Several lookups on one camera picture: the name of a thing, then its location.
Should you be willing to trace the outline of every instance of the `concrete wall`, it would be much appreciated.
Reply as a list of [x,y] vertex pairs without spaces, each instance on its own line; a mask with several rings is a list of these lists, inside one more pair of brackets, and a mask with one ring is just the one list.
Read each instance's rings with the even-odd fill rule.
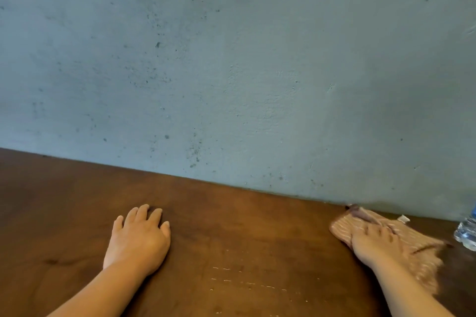
[[0,146],[457,219],[475,71],[476,0],[0,0]]

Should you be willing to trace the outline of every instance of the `forearm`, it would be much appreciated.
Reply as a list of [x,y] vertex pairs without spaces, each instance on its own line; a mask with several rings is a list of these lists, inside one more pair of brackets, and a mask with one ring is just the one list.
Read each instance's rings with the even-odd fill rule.
[[453,317],[398,263],[380,263],[372,270],[382,287],[392,317]]
[[119,317],[144,277],[130,264],[113,264],[49,317]]

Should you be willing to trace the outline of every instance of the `water bottle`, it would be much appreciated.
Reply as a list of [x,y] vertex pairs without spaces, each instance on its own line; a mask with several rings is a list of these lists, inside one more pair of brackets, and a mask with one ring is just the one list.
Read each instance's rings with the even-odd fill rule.
[[476,207],[471,215],[459,224],[454,236],[463,246],[476,251]]

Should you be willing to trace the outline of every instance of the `hand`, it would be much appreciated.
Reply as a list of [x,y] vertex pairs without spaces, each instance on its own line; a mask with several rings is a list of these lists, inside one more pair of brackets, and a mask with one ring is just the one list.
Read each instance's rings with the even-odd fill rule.
[[160,267],[170,247],[170,224],[164,222],[159,229],[162,209],[154,210],[147,219],[148,209],[148,204],[131,209],[124,227],[124,217],[116,218],[103,269],[124,263],[136,268],[145,278]]
[[370,268],[397,262],[404,267],[409,264],[408,247],[388,227],[366,223],[364,229],[353,227],[352,249],[362,263]]

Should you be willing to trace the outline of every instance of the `brown wooden surface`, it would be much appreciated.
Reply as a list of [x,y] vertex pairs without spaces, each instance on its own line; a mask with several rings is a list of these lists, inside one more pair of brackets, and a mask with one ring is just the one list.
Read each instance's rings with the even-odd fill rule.
[[[328,231],[342,206],[0,149],[0,316],[45,316],[73,296],[101,270],[116,216],[143,203],[164,209],[172,246],[127,316],[389,315]],[[447,239],[455,228],[412,224]],[[456,267],[440,299],[473,316],[474,254],[445,253]]]

